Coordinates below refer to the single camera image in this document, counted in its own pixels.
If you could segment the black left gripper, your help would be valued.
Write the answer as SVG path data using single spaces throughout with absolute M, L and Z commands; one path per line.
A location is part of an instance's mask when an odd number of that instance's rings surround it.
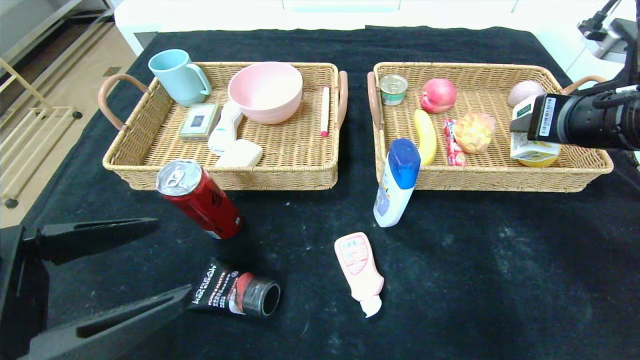
M 158 228 L 156 218 L 50 224 L 36 231 L 33 244 L 25 226 L 2 228 L 1 358 L 115 360 L 185 312 L 189 284 L 44 331 L 50 276 L 42 260 L 66 264 Z

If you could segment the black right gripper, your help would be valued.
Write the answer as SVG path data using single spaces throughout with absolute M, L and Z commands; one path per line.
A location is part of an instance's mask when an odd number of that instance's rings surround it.
M 596 95 L 537 96 L 532 112 L 514 118 L 509 131 L 528 133 L 530 141 L 606 149 L 610 146 L 604 129 L 606 110 L 595 107 L 596 100 Z

